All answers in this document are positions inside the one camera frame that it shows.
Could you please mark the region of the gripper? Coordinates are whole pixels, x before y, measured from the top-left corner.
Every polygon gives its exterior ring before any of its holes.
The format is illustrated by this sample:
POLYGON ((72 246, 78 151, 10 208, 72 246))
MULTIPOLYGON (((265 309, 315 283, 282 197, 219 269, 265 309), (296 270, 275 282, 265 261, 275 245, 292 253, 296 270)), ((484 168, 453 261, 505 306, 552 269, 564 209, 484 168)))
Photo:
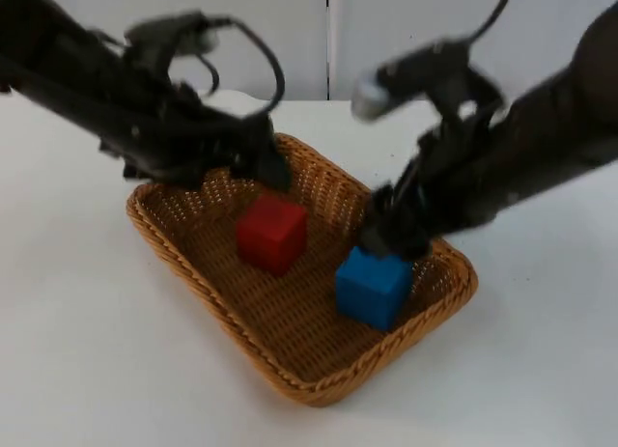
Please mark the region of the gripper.
POLYGON ((431 253, 431 241, 485 226, 505 210, 492 148, 505 118, 470 116, 463 132, 442 123, 419 138, 418 153, 394 183, 374 191, 374 213, 366 212, 359 248, 382 259, 395 252, 416 262, 431 253))
POLYGON ((211 169, 288 192, 293 174, 280 153, 269 107, 243 117, 205 105, 196 90, 165 77, 101 78, 99 151, 124 162, 128 180, 185 188, 211 169))

